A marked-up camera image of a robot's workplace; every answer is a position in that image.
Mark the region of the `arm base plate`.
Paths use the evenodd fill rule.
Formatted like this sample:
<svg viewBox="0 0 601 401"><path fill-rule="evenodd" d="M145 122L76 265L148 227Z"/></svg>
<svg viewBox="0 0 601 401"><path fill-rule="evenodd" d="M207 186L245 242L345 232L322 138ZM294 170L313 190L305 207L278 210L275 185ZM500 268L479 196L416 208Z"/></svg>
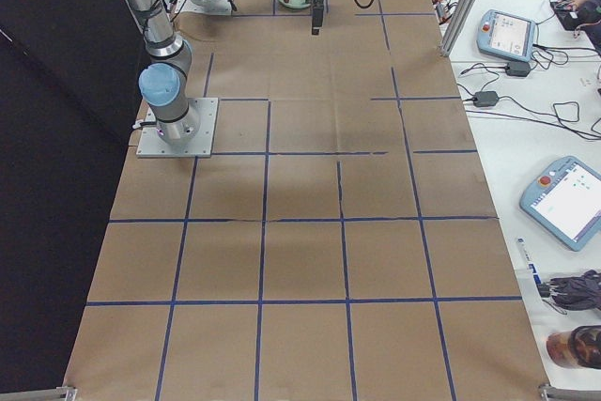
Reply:
<svg viewBox="0 0 601 401"><path fill-rule="evenodd" d="M191 12L204 15L230 16L233 12L231 0L206 0L195 4L192 0L177 0L173 11L175 13Z"/></svg>
<svg viewBox="0 0 601 401"><path fill-rule="evenodd" d="M160 122L150 107L140 125L139 158L210 158L218 116L218 98L188 98L187 114L178 122Z"/></svg>

